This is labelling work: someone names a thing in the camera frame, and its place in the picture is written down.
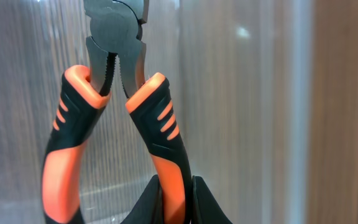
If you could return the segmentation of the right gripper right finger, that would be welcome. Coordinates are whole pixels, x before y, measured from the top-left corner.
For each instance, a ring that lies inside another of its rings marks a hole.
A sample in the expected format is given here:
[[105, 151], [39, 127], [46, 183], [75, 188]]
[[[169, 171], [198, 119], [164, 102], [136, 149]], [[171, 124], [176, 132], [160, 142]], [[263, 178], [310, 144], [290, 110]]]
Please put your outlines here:
[[194, 224], [232, 224], [214, 198], [204, 179], [193, 176], [193, 214]]

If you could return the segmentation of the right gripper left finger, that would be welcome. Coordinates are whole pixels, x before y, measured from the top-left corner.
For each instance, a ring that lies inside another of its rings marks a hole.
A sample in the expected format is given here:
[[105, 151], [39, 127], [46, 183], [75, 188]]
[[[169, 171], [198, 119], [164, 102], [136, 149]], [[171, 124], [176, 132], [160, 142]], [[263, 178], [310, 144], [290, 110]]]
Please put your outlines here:
[[162, 188], [154, 175], [121, 224], [163, 224]]

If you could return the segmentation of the clear plastic container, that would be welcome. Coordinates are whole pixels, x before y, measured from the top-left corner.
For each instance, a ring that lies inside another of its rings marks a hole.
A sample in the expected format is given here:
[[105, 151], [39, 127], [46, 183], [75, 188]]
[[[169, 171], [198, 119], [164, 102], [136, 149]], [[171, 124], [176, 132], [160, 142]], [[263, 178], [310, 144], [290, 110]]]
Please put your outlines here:
[[[306, 223], [310, 1], [151, 1], [191, 170], [234, 223]], [[0, 1], [0, 223], [42, 223], [42, 159], [63, 71], [88, 64], [81, 1]]]

